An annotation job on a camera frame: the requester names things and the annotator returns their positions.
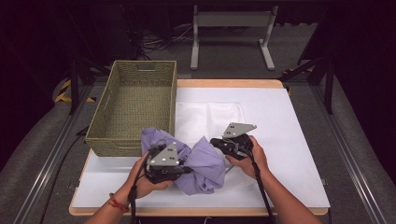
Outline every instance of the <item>human hand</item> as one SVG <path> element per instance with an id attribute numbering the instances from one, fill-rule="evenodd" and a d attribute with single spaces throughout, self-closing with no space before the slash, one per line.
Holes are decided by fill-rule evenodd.
<path id="1" fill-rule="evenodd" d="M 253 143 L 252 153 L 253 153 L 254 161 L 257 163 L 259 169 L 262 172 L 269 172 L 267 158 L 264 154 L 264 150 L 262 149 L 262 146 L 260 146 L 260 144 L 257 142 L 255 137 L 250 136 L 249 138 Z M 230 162 L 230 164 L 241 167 L 241 169 L 244 171 L 245 174 L 249 175 L 252 178 L 256 178 L 252 161 L 249 157 L 239 161 L 232 156 L 226 155 L 225 159 L 227 159 Z"/>
<path id="2" fill-rule="evenodd" d="M 131 190 L 131 187 L 134 184 L 134 180 L 137 176 L 138 176 L 138 180 L 136 182 L 136 191 L 137 191 L 136 199 L 143 198 L 143 197 L 147 196 L 148 194 L 150 194 L 154 190 L 164 190 L 164 189 L 167 189 L 173 185 L 173 181 L 171 181 L 171 180 L 163 181 L 158 184 L 151 183 L 144 176 L 145 169 L 142 169 L 142 172 L 140 174 L 138 174 L 139 168 L 142 166 L 143 162 L 146 160 L 147 155 L 148 155 L 148 153 L 143 155 L 142 158 L 140 158 L 134 164 L 134 167 L 132 168 L 131 172 L 129 173 L 128 178 L 126 179 L 125 183 L 115 193 L 115 197 L 119 203 L 128 204 L 128 193 Z"/>

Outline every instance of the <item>purple cloth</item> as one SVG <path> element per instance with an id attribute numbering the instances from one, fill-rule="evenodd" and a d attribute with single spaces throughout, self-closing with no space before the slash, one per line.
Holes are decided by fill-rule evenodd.
<path id="1" fill-rule="evenodd" d="M 182 175 L 175 184 L 187 195 L 196 193 L 210 194 L 214 189 L 220 189 L 224 185 L 225 162 L 206 138 L 201 140 L 190 149 L 186 144 L 178 141 L 171 134 L 147 128 L 142 132 L 142 152 L 146 153 L 149 148 L 165 140 L 166 144 L 177 143 L 178 156 L 184 161 L 184 165 L 193 171 Z"/>

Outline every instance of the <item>gray floor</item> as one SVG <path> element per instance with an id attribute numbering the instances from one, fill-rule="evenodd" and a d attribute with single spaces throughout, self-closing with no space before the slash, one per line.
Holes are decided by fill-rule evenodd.
<path id="1" fill-rule="evenodd" d="M 200 34 L 200 62 L 197 71 L 190 70 L 191 41 L 184 40 L 165 50 L 155 50 L 147 55 L 152 60 L 176 60 L 177 72 L 181 78 L 274 78 L 281 76 L 288 68 L 295 67 L 315 25 L 275 27 L 269 43 L 269 49 L 276 66 L 275 71 L 268 71 L 261 55 L 257 39 L 260 31 L 247 29 L 242 34 L 225 30 L 210 29 Z M 291 89 L 290 99 L 305 138 L 311 149 L 321 178 L 326 179 L 327 195 L 332 206 L 332 223 L 396 223 L 396 188 L 382 169 L 371 149 L 364 132 L 337 80 L 334 83 L 332 109 L 330 116 L 341 130 L 347 147 L 358 165 L 364 180 L 371 191 L 375 203 L 367 204 L 359 184 L 343 156 L 339 138 L 334 135 L 329 116 L 323 112 L 321 101 L 316 92 L 319 88 L 310 87 L 304 81 L 305 75 L 299 75 L 285 83 Z M 91 97 L 101 96 L 104 82 L 97 82 L 89 91 Z M 59 144 L 59 134 L 71 119 L 68 115 L 69 103 L 56 103 L 56 106 L 30 131 L 12 155 L 7 166 L 0 174 L 0 222 L 12 223 L 28 197 L 36 177 L 43 168 L 55 145 L 59 148 L 59 160 L 53 171 L 49 171 L 47 186 L 39 192 L 31 206 L 24 206 L 29 212 L 27 223 L 40 223 L 45 203 L 50 196 L 44 223 L 79 223 L 85 217 L 73 217 L 68 206 L 73 197 L 73 185 L 78 184 L 89 147 L 80 138 L 71 147 L 60 173 L 56 179 L 53 192 L 50 187 L 54 182 L 57 167 L 67 149 L 76 140 L 76 133 L 88 126 L 97 103 L 85 103 L 73 117 L 76 119 L 70 132 Z M 378 220 L 371 215 L 375 205 L 382 213 Z M 328 223 L 328 216 L 322 217 Z"/>

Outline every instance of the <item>white tabletop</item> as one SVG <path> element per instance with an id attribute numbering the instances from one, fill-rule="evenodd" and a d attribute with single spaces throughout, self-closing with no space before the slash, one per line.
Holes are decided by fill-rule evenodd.
<path id="1" fill-rule="evenodd" d="M 330 207 L 318 169 L 284 89 L 178 88 L 177 102 L 238 103 L 263 146 L 279 181 L 317 215 Z M 72 215 L 89 215 L 124 182 L 137 158 L 100 158 L 92 151 L 70 204 Z M 136 201 L 138 216 L 262 216 L 266 209 L 257 184 L 214 194 L 185 195 L 177 187 Z"/>

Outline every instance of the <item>wicker basket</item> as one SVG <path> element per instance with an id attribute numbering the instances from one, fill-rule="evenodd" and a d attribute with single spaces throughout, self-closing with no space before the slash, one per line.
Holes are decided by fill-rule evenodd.
<path id="1" fill-rule="evenodd" d="M 115 61 L 86 142 L 100 157 L 141 156 L 141 132 L 175 133 L 177 66 L 171 61 Z"/>

